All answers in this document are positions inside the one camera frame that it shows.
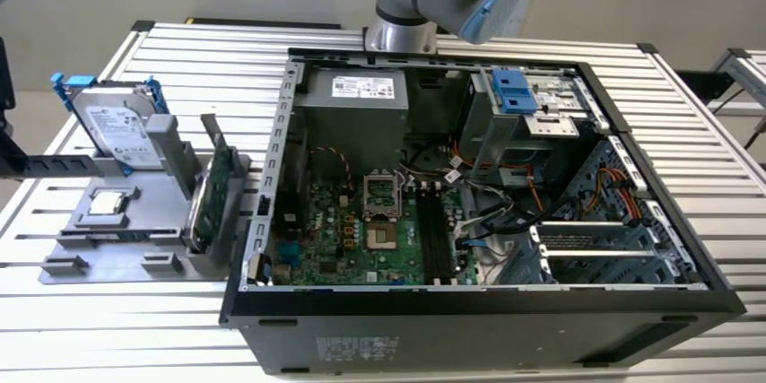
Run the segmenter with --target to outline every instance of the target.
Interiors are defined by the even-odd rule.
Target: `aluminum extrusion table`
[[[254,160],[252,208],[288,47],[360,49],[358,30],[156,24],[132,31],[100,79],[163,83],[182,138],[211,151],[199,114]],[[442,37],[451,56],[589,62],[749,313],[630,370],[326,376],[352,381],[766,381],[766,174],[658,54],[637,45],[495,39],[479,47]],[[73,119],[48,153],[89,152]],[[224,283],[45,286],[37,263],[87,179],[27,180],[0,213],[0,380],[235,381],[266,376],[236,331],[218,327]]]

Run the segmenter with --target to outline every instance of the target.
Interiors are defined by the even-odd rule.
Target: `green motherboard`
[[[395,222],[390,222],[378,218],[366,220],[364,198],[360,192],[363,184],[354,185],[356,193],[351,195],[340,184],[319,182],[311,186],[298,259],[291,259],[291,265],[278,262],[274,274],[278,283],[424,284],[414,187],[402,190],[400,217]],[[384,186],[375,184],[375,190],[370,193],[368,199],[382,199],[376,205],[392,204],[387,197],[380,197],[386,195],[386,191],[380,190]],[[446,188],[439,195],[446,220],[452,224],[463,216],[458,190]],[[444,230],[450,232],[447,237],[450,249],[454,251],[451,226],[446,225]],[[458,284],[476,283],[470,256],[467,269],[459,271],[454,278]]]

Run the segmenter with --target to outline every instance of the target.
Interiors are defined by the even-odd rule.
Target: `power supply label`
[[[336,76],[332,78],[332,97],[394,99],[394,78]]]
[[[135,111],[123,107],[87,107],[85,111],[93,132],[107,145],[103,150],[117,161],[135,169],[162,167],[144,122]]]
[[[316,345],[320,361],[392,361],[399,337],[320,336]]]

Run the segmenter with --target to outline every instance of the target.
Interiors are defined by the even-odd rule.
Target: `wire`
[[[758,132],[755,132],[753,135],[750,135],[750,139],[747,140],[747,142],[745,143],[745,149],[747,150],[750,148],[750,146],[755,143],[755,140],[758,139],[758,135],[761,135]]]
[[[399,161],[399,166],[403,170],[410,172],[411,174],[416,175],[426,175],[430,177],[443,177],[448,170],[422,170],[412,165],[410,165],[406,161]]]
[[[335,150],[334,147],[314,147],[311,153],[315,152],[331,152],[340,158],[343,167],[346,168],[346,182],[348,184],[348,190],[354,190],[354,182],[351,181],[351,166],[348,165],[348,160],[346,159],[346,156],[343,156],[343,153]]]
[[[625,174],[625,172],[622,172],[621,170],[618,170],[618,169],[615,169],[615,168],[611,168],[611,171],[614,172],[614,174],[615,174],[619,178],[622,178],[623,180],[627,181],[629,178],[627,178],[627,175]],[[633,198],[633,196],[631,196],[631,194],[630,194],[630,192],[627,191],[626,188],[622,189],[622,195],[623,195],[623,201],[626,201],[625,204],[629,204],[629,203],[633,204],[634,218],[641,219],[641,218],[643,217],[643,215],[642,215],[642,209],[641,209],[641,207],[638,206],[638,203],[635,202],[635,199]]]
[[[570,204],[574,207],[575,218],[578,218],[579,217],[578,214],[581,214],[582,212],[582,202],[579,202],[579,199],[574,196],[562,196],[559,200],[555,201],[553,205],[549,206],[549,208],[546,208],[545,211],[537,213],[525,222],[516,224],[515,226],[492,227],[491,229],[487,229],[487,231],[482,235],[471,239],[484,239],[492,236],[494,234],[511,235],[514,233],[523,232],[527,230],[529,226],[537,224],[541,220],[549,219],[553,216],[553,214],[557,211],[559,211],[559,209],[567,204]]]
[[[483,239],[470,239],[468,241],[463,242],[463,244],[466,244],[470,247],[483,248],[498,257],[507,257],[511,254],[511,251],[514,251],[512,247],[511,247],[511,251],[508,251],[507,253],[500,253],[499,251],[495,251],[490,247],[490,244],[487,244],[487,241],[484,241]]]
[[[490,274],[492,273],[494,269],[500,265],[504,264],[507,262],[507,259],[510,259],[511,257],[507,256],[503,259],[498,260],[496,263],[492,265],[492,267],[490,268],[490,271],[487,271],[487,274],[483,275],[483,280],[484,282],[487,280],[490,280]]]
[[[463,157],[459,155],[459,148],[458,148],[458,140],[452,141],[452,155],[458,156],[462,160],[462,163],[468,165],[471,168],[474,166],[474,162],[468,161],[466,159],[463,159]],[[492,166],[491,163],[484,163],[482,166]],[[525,164],[525,165],[508,165],[506,163],[500,163],[499,164],[500,167],[503,168],[510,168],[512,170],[527,170],[527,183],[529,183],[529,191],[531,192],[533,197],[535,198],[535,204],[538,206],[538,209],[541,211],[542,210],[542,201],[539,200],[539,195],[538,195],[538,189],[535,188],[535,181],[534,181],[534,172],[531,170],[531,164]]]
[[[606,173],[610,176],[611,181],[617,181],[618,179],[627,180],[627,176],[625,175],[625,173],[621,170],[617,170],[614,168],[599,168],[598,169],[598,172],[597,172],[597,190],[595,190],[594,195],[590,198],[590,201],[587,202],[586,213],[594,209],[594,207],[597,206],[597,203],[598,203],[598,199],[601,197],[601,189],[603,188],[602,182],[601,182],[601,174],[603,174],[603,173]],[[630,195],[629,191],[623,187],[618,188],[617,191],[618,191],[618,196],[621,197],[622,203],[625,204],[625,209],[627,210],[629,215],[631,216],[631,219],[641,219],[642,218],[642,211],[641,211],[638,204],[635,203],[635,200],[633,199],[633,196]]]
[[[407,177],[404,177],[404,174],[402,174],[398,170],[395,171],[396,175],[399,176],[399,178],[402,178],[402,184],[399,185],[399,188],[404,188],[404,186],[407,186]]]
[[[739,89],[731,96],[729,96],[729,99],[726,99],[723,102],[721,102],[721,105],[718,105],[715,107],[715,109],[711,111],[711,113],[715,115],[715,113],[721,110],[722,107],[726,106],[726,103],[729,103],[731,101],[731,99],[734,99],[741,92],[743,92],[745,89]]]

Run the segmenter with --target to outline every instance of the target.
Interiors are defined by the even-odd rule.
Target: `metal frame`
[[[360,33],[158,24],[127,61],[121,76],[111,76],[127,80],[155,75],[164,84],[170,109],[180,113],[182,139],[191,141],[195,149],[202,148],[196,143],[203,142],[204,131],[188,117],[208,111],[216,113],[224,132],[236,135],[231,135],[230,143],[246,148],[243,151],[255,159],[243,203],[248,208],[254,206],[252,192],[260,179],[263,137],[271,129],[287,47],[359,49]],[[665,68],[661,71],[651,61],[655,57],[650,59],[633,44],[495,39],[474,47],[455,38],[440,37],[439,50],[451,56],[523,57],[591,64],[670,194],[729,282],[739,290],[749,314],[629,370],[562,370],[535,375],[483,371],[400,377],[410,381],[466,382],[541,378],[591,381],[595,376],[615,381],[629,379],[631,383],[763,381],[762,180],[751,176],[742,157],[729,150],[738,146],[722,145],[718,136],[723,127],[714,118],[701,116],[690,95],[673,85],[669,77],[675,74]],[[116,57],[115,63],[123,62],[124,53]],[[71,119],[47,154],[83,152],[83,147],[87,138]],[[698,152],[701,147],[711,151]],[[0,330],[15,331],[0,332],[0,341],[15,345],[0,361],[0,370],[40,370],[20,376],[37,381],[196,380],[222,376],[270,380],[262,375],[240,335],[218,328],[223,283],[43,286],[36,282],[40,269],[33,265],[52,249],[47,235],[57,232],[68,220],[84,185],[76,179],[27,180],[0,213],[0,262],[8,264],[0,268],[5,317]],[[128,328],[131,332],[112,331]],[[390,377],[376,375],[368,379],[386,381]]]

